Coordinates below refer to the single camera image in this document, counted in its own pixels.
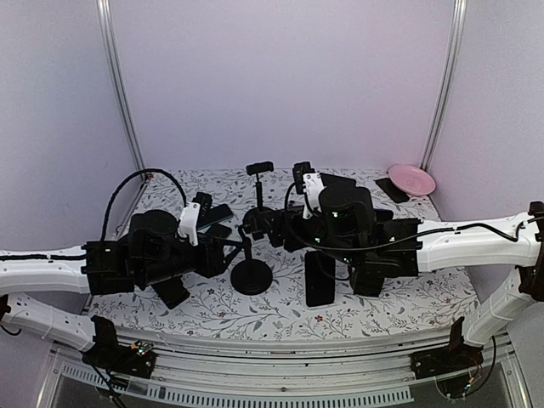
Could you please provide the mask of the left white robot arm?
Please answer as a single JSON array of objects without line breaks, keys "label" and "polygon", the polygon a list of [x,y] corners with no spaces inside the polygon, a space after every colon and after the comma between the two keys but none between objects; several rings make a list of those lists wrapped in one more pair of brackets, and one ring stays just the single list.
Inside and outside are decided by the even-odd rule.
[{"label": "left white robot arm", "polygon": [[201,234],[195,208],[176,218],[163,210],[132,216],[118,240],[99,239],[42,253],[1,253],[1,322],[94,356],[109,369],[126,362],[114,324],[74,314],[49,293],[106,296],[152,290],[165,307],[186,301],[184,275],[221,275],[241,250],[225,236]]}]

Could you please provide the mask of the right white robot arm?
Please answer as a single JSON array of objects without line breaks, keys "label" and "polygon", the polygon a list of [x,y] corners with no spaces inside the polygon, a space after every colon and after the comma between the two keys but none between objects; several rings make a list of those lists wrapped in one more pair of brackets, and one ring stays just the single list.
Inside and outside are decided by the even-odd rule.
[{"label": "right white robot arm", "polygon": [[507,323],[543,299],[543,205],[530,204],[514,216],[472,222],[395,218],[376,209],[371,193],[353,183],[297,188],[305,202],[249,210],[244,230],[269,238],[289,252],[308,248],[317,264],[346,264],[356,295],[377,297],[386,279],[412,277],[438,269],[505,264],[507,281],[483,305],[450,329],[439,363],[456,371]]}]

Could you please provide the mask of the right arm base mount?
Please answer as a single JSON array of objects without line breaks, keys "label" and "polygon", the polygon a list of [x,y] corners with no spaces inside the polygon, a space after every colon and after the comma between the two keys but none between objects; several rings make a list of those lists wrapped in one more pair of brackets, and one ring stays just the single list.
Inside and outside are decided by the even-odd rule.
[{"label": "right arm base mount", "polygon": [[450,329],[449,341],[445,346],[415,352],[410,355],[410,368],[416,379],[474,369],[474,374],[466,372],[460,379],[450,378],[438,381],[439,392],[451,400],[458,400],[468,396],[484,362],[482,346],[474,347],[465,344],[462,335],[463,322],[463,317],[454,322]]}]

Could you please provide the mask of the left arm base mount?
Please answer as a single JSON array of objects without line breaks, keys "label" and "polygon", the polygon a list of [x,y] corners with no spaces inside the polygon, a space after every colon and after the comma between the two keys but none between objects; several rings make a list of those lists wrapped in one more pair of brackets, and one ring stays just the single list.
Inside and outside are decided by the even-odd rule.
[{"label": "left arm base mount", "polygon": [[114,324],[106,318],[93,316],[93,345],[82,353],[82,361],[108,372],[150,379],[157,354],[150,343],[137,341],[121,345]]}]

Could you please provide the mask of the blue-edged phone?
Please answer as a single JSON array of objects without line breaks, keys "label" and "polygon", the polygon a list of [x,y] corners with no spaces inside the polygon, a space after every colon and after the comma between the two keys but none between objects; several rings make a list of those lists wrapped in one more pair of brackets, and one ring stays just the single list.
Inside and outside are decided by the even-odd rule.
[{"label": "blue-edged phone", "polygon": [[350,285],[354,295],[378,298],[383,289],[384,278],[379,275],[353,273],[350,277]]}]

